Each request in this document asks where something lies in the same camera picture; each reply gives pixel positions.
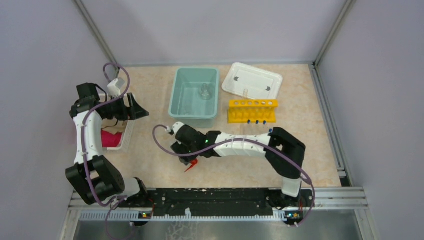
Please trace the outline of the wash bottle red cap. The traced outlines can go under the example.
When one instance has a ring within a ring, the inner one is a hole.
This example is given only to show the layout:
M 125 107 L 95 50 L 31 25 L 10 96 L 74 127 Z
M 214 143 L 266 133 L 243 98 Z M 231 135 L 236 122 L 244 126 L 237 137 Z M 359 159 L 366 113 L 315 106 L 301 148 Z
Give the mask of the wash bottle red cap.
M 190 166 L 184 171 L 184 173 L 188 172 L 189 170 L 191 170 L 193 167 L 195 167 L 198 164 L 198 159 L 195 158 L 193 160 L 190 161 Z

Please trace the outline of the glass erlenmeyer flask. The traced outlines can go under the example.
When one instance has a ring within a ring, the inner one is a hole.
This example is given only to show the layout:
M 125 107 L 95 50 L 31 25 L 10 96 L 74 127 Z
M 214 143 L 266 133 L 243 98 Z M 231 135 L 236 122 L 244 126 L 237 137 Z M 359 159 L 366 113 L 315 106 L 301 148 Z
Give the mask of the glass erlenmeyer flask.
M 211 94 L 211 90 L 210 90 L 210 85 L 207 83 L 203 83 L 201 88 L 200 88 L 200 98 L 202 100 L 208 101 L 212 98 L 212 94 Z

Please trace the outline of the white plastic lid tray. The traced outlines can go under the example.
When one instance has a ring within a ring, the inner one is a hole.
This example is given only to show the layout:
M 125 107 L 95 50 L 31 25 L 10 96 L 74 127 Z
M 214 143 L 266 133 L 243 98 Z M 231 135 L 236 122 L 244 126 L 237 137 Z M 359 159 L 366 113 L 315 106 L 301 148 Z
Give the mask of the white plastic lid tray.
M 240 62 L 232 64 L 221 88 L 224 92 L 253 100 L 274 100 L 278 98 L 283 83 L 282 75 Z

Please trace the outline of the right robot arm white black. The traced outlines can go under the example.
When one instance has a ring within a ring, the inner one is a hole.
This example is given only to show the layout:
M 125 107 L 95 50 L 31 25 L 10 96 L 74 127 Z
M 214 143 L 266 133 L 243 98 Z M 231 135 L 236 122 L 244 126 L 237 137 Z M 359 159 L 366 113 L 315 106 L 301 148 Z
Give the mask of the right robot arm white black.
M 301 200 L 301 171 L 306 145 L 281 127 L 269 133 L 235 135 L 221 131 L 202 133 L 182 122 L 170 128 L 176 142 L 171 146 L 185 165 L 197 157 L 222 158 L 230 156 L 266 159 L 282 177 L 281 199 L 287 206 Z

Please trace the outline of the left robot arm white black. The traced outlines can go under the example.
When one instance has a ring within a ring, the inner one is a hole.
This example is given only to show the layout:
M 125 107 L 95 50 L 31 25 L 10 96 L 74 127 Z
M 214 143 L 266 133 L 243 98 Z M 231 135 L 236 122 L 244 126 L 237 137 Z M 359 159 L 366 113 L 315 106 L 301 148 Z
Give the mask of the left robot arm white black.
M 77 132 L 77 151 L 65 176 L 87 205 L 107 205 L 115 199 L 130 198 L 136 206 L 144 207 L 150 200 L 150 193 L 139 178 L 124 178 L 104 156 L 103 120 L 130 123 L 150 115 L 132 93 L 122 94 L 124 83 L 121 78 L 114 79 L 104 97 L 94 83 L 77 86 L 79 99 L 70 110 Z

